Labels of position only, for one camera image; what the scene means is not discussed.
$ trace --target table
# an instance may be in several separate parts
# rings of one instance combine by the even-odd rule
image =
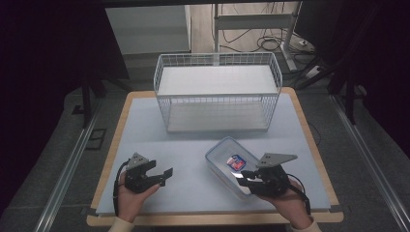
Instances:
[[[299,104],[296,93],[293,89],[284,87],[282,93],[289,94],[293,106],[298,114],[299,121],[301,122],[302,129],[307,138],[308,146],[312,152],[315,164],[320,173],[320,177],[328,193],[330,203],[332,205],[331,210],[312,212],[318,222],[340,222],[343,220],[343,212],[338,211],[339,203],[337,196],[332,187],[332,183],[327,174],[324,163],[320,157],[317,147],[314,143],[308,122],[304,116],[303,110]],[[126,102],[124,104],[123,111],[120,116],[120,120],[117,125],[116,132],[112,139],[111,147],[108,151],[108,156],[105,161],[105,165],[102,171],[102,175],[96,189],[94,199],[91,205],[92,209],[96,209],[102,197],[103,189],[107,182],[108,176],[111,171],[112,164],[114,162],[121,135],[123,133],[125,124],[127,122],[129,109],[132,104],[132,99],[135,98],[154,98],[155,93],[153,91],[145,92],[131,92],[128,94]],[[114,217],[98,217],[88,216],[87,223],[91,226],[110,226],[114,221]],[[228,224],[271,224],[271,223],[287,223],[280,214],[271,213],[228,213],[228,214],[182,214],[182,215],[152,215],[152,216],[140,216],[135,219],[135,224],[144,226],[166,226],[166,225],[228,225]]]

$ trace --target aluminum rail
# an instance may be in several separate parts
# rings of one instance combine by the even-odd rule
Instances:
[[[45,204],[42,215],[40,216],[40,219],[37,222],[34,231],[37,232],[50,230],[51,225],[54,222],[57,212],[64,199],[64,196],[66,195],[67,189],[73,178],[73,174],[77,168],[79,160],[81,159],[91,131],[93,130],[93,127],[97,121],[97,116],[101,110],[102,104],[103,99],[96,99],[93,105],[92,118],[90,120],[90,123],[85,129],[81,131],[81,135],[78,138],[75,147],[70,154],[69,159],[67,160],[66,165],[63,168],[63,171],[60,174],[54,190],[52,191],[47,203]]]
[[[338,116],[340,117],[343,125],[346,127],[347,132],[352,137],[353,142],[355,143],[359,154],[361,155],[368,172],[373,178],[374,183],[379,188],[380,193],[382,194],[384,200],[386,201],[395,221],[400,227],[400,230],[403,232],[410,231],[410,217],[397,196],[397,193],[393,187],[389,184],[386,176],[383,174],[383,171],[380,169],[380,166],[377,164],[376,159],[373,157],[373,154],[367,147],[365,141],[362,138],[359,130],[356,126],[352,125],[344,114],[344,106],[341,100],[333,95],[331,99],[335,104],[337,109]]]

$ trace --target clear plastic container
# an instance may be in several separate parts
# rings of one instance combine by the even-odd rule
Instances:
[[[229,190],[240,199],[250,199],[249,188],[241,187],[236,178],[241,171],[254,171],[258,159],[232,137],[225,137],[211,148],[205,156],[210,169],[219,177]]]

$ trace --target metal wire rack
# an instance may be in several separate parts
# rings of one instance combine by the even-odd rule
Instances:
[[[266,131],[281,83],[274,53],[165,54],[154,90],[167,131]]]

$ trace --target gray floor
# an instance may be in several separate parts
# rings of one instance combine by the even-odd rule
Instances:
[[[283,57],[280,53],[277,53],[277,57],[280,68],[286,73],[287,68]],[[131,79],[123,81],[135,90],[152,90],[151,76],[155,67],[155,62],[153,65],[152,61],[156,60],[155,56],[154,58],[149,55],[126,56],[125,60]],[[295,77],[292,78],[292,76],[284,75],[284,86],[294,85]],[[323,79],[305,90],[297,91],[344,212],[343,222],[320,223],[320,227],[323,231],[342,232],[400,231],[384,197],[369,174],[359,150],[343,125],[334,102],[327,94],[327,83],[328,79]],[[106,130],[103,144],[100,149],[93,150],[99,144],[95,141],[87,143],[89,149],[82,154],[50,231],[107,231],[108,229],[88,226],[86,214],[93,199],[127,92],[109,82],[105,82],[104,85],[108,94],[102,100],[102,109],[94,126],[94,129]],[[0,219],[0,231],[33,231],[38,223],[48,197],[81,134],[82,115],[72,114],[76,105],[82,105],[80,93],[76,90],[67,95],[65,111],[60,123],[44,148],[38,163]],[[404,206],[409,209],[410,183],[406,180],[410,174],[409,158],[371,118],[362,106],[361,100],[355,101],[354,113],[357,128],[369,150]],[[154,230],[155,228],[135,228],[135,231]],[[259,230],[272,231],[273,228],[251,229],[251,231]]]

